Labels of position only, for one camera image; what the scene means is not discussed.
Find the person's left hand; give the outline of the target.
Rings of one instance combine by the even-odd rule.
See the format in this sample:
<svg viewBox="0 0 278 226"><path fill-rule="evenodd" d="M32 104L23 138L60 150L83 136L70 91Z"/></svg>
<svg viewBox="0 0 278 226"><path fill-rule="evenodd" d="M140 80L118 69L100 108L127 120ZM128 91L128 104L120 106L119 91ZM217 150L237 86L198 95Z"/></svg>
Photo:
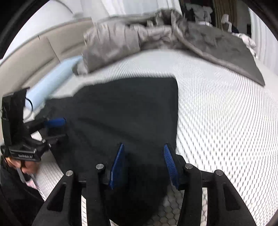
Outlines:
<svg viewBox="0 0 278 226"><path fill-rule="evenodd" d="M20 168L24 174L36 174L40 167L40 162L20 161L10 157L5 158L9 167Z"/></svg>

